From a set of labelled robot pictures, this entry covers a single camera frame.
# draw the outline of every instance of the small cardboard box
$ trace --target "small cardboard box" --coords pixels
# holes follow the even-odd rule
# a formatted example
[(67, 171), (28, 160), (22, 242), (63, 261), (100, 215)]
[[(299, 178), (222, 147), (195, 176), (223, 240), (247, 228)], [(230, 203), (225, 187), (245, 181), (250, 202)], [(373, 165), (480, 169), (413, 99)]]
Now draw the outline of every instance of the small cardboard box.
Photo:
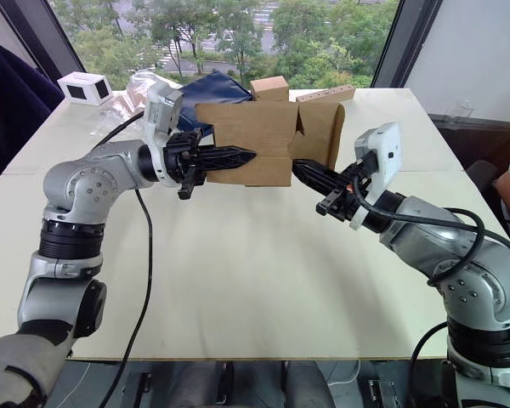
[(273, 76), (271, 78), (251, 81), (250, 88), (255, 100), (289, 101), (289, 84), (283, 76)]
[(294, 159), (313, 159), (334, 168), (345, 109), (315, 102), (200, 104), (196, 117), (213, 125), (216, 146), (235, 145), (257, 153), (242, 167), (208, 172), (208, 181), (289, 186)]
[(308, 95), (298, 96), (297, 102), (343, 102), (352, 99), (355, 95), (355, 87), (342, 85), (341, 87), (324, 89)]

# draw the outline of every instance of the tree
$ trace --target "tree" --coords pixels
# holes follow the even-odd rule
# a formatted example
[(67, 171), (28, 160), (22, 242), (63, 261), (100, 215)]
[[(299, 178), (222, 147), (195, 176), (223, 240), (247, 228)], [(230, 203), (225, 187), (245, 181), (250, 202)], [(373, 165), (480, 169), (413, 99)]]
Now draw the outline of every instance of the tree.
[(364, 64), (362, 59), (353, 57), (351, 53), (346, 48), (339, 45), (334, 38), (331, 38), (329, 55), (331, 56), (333, 68), (339, 73), (356, 71), (358, 65)]
[(324, 42), (329, 5), (325, 0), (282, 0), (272, 13), (275, 48), (287, 52), (299, 40)]
[(374, 75), (398, 2), (359, 4), (342, 0), (332, 8), (331, 32), (336, 44), (357, 59), (351, 69), (354, 74)]
[(275, 74), (277, 57), (272, 54), (258, 54), (253, 57), (246, 73), (246, 81), (272, 77)]
[(351, 74), (348, 72), (328, 71), (315, 81), (313, 88), (334, 88), (345, 84), (351, 84)]
[(73, 42), (87, 71), (106, 75), (114, 89), (124, 89), (139, 68), (135, 41), (131, 37), (117, 38), (110, 27), (79, 31)]
[(329, 4), (324, 0), (284, 0), (272, 13), (276, 75), (296, 76), (328, 41)]
[(154, 54), (162, 54), (161, 49), (166, 49), (172, 58), (172, 62), (176, 65), (179, 73), (180, 82), (184, 81), (183, 72), (181, 71), (181, 61), (179, 60), (179, 53), (181, 48), (177, 32), (174, 26), (170, 26), (167, 20), (160, 21), (158, 16), (152, 14), (153, 8), (150, 7), (144, 0), (134, 0), (133, 10), (128, 12), (127, 20), (134, 24), (136, 29), (134, 36), (138, 39), (149, 40), (150, 36), (151, 47)]
[(117, 0), (53, 0), (49, 2), (57, 14), (62, 28), (68, 37), (79, 31), (91, 31), (93, 34), (104, 28), (122, 35), (119, 14), (113, 9)]
[(172, 38), (190, 44), (198, 73), (203, 71), (201, 42), (215, 21), (212, 0), (153, 0), (148, 6), (150, 32), (154, 39)]
[(357, 88), (370, 88), (372, 75), (353, 75), (348, 83)]
[(263, 52), (263, 27), (253, 21), (261, 5), (259, 0), (216, 1), (217, 50), (223, 51), (228, 61), (236, 63), (242, 83), (246, 80), (248, 63)]
[(316, 56), (306, 60), (299, 73), (290, 78), (289, 85), (291, 88), (299, 89), (317, 88), (315, 83), (329, 71), (332, 71), (332, 60), (322, 50)]

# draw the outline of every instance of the window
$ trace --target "window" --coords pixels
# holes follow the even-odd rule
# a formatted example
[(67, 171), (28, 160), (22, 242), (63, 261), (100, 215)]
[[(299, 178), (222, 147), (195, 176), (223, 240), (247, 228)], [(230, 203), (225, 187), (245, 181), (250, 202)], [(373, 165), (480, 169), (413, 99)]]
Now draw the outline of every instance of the window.
[(369, 87), (399, 0), (48, 0), (88, 72), (125, 88), (138, 69), (190, 82)]

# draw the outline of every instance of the metal bracket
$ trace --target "metal bracket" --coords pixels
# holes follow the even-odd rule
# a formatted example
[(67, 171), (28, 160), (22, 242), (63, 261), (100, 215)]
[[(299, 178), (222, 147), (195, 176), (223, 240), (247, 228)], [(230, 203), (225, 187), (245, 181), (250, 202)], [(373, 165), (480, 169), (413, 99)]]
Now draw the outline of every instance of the metal bracket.
[(123, 389), (121, 408), (139, 408), (144, 394), (150, 392), (151, 374), (149, 372), (131, 372), (127, 385)]
[(371, 399), (380, 408), (398, 408), (400, 406), (397, 393), (394, 389), (394, 382), (369, 380)]

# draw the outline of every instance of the table surface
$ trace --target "table surface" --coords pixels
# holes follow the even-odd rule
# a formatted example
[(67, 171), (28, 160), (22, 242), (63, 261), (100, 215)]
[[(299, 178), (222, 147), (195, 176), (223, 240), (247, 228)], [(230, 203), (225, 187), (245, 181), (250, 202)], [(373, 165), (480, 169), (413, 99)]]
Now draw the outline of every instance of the table surface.
[[(359, 89), (345, 105), (338, 168), (352, 161), (354, 140), (366, 129), (397, 121), (405, 165), (390, 189), (468, 208), (502, 233), (410, 90)], [(106, 115), (63, 102), (0, 177), (0, 336), (16, 331), (46, 204), (43, 176), (83, 156), (113, 128), (102, 128)], [(136, 126), (122, 135), (136, 137)], [(291, 188), (206, 183), (190, 201), (161, 185), (142, 195), (155, 226), (154, 279), (131, 358), (409, 358), (422, 334), (445, 319), (423, 275), (370, 231), (322, 218), (315, 212), (321, 196), (294, 177)], [(78, 359), (120, 358), (138, 319), (147, 227), (132, 191), (111, 210), (102, 250), (104, 320), (76, 343)], [(444, 356), (445, 349), (440, 333), (422, 356)]]

